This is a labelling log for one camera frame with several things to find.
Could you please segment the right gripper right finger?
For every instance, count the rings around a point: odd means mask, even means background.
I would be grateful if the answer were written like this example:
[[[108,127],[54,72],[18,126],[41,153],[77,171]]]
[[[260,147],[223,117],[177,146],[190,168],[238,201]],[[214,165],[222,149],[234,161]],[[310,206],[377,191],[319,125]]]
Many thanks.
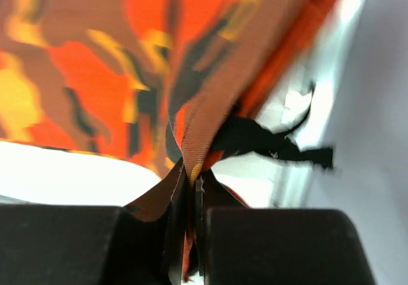
[[[358,232],[335,209],[249,208],[212,172],[195,183],[205,284],[373,284]]]

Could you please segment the orange camouflage trousers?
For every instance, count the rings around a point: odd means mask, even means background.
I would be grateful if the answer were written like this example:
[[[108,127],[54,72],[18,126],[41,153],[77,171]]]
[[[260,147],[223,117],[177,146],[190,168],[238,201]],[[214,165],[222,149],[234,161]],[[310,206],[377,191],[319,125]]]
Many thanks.
[[[161,181],[186,172],[182,281],[199,271],[195,183],[256,153],[333,169],[301,149],[301,116],[256,116],[338,0],[1,0],[1,142],[104,156]]]

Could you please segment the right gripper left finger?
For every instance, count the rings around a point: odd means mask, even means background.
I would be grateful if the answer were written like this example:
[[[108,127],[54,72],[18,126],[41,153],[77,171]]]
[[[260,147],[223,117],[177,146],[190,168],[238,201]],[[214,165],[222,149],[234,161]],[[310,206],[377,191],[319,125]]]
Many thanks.
[[[125,207],[1,205],[2,284],[180,284],[187,183],[178,162]]]

